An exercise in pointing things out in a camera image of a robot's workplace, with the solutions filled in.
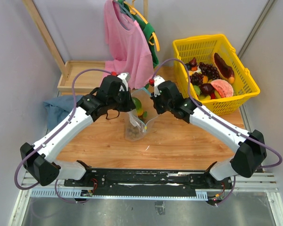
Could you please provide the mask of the clear zip top bag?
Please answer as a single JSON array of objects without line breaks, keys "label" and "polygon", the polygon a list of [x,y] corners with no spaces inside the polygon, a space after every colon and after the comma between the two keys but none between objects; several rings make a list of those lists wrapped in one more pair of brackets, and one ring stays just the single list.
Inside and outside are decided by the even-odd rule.
[{"label": "clear zip top bag", "polygon": [[138,127],[143,132],[144,138],[148,133],[150,133],[158,114],[153,107],[153,101],[150,98],[151,93],[147,89],[141,88],[134,90],[132,92],[132,97],[136,97],[141,101],[143,115],[138,117],[136,109],[127,112],[127,115],[125,116],[125,129],[130,126]]}]

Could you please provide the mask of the green yellow mango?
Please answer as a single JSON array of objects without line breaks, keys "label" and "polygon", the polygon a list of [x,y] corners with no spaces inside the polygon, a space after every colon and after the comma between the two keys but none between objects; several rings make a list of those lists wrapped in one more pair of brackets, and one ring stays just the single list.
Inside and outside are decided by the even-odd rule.
[{"label": "green yellow mango", "polygon": [[137,116],[141,117],[143,115],[143,108],[142,108],[141,101],[138,98],[136,98],[136,97],[132,97],[132,101],[135,104],[135,109],[136,109],[136,112],[137,112]]}]

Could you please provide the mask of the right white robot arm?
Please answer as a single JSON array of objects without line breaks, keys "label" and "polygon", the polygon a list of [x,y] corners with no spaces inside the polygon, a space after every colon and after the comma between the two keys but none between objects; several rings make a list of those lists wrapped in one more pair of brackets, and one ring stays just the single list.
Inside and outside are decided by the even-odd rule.
[{"label": "right white robot arm", "polygon": [[228,160],[212,163],[204,176],[205,185],[216,188],[221,180],[240,175],[250,178],[266,158],[261,132],[248,132],[210,112],[194,98],[183,98],[172,81],[157,76],[150,79],[154,91],[151,94],[158,114],[170,112],[175,118],[202,128],[226,144],[234,156]]}]

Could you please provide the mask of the green longan bunch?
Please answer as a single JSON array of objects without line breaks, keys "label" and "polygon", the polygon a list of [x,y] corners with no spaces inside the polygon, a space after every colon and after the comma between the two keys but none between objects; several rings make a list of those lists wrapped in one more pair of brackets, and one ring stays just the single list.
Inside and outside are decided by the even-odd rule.
[{"label": "green longan bunch", "polygon": [[125,139],[137,141],[143,138],[143,132],[138,127],[127,127],[125,129]]}]

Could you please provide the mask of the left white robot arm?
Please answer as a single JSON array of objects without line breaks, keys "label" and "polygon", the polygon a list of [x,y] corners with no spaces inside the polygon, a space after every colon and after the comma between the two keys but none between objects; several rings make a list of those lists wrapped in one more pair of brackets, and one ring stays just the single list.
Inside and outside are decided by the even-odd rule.
[{"label": "left white robot arm", "polygon": [[100,87],[75,101],[74,109],[55,129],[33,145],[21,146],[23,166],[41,186],[57,179],[73,179],[81,186],[89,185],[92,175],[88,165],[82,161],[57,161],[56,157],[83,129],[107,115],[108,110],[129,112],[135,108],[129,79],[128,73],[106,76]]}]

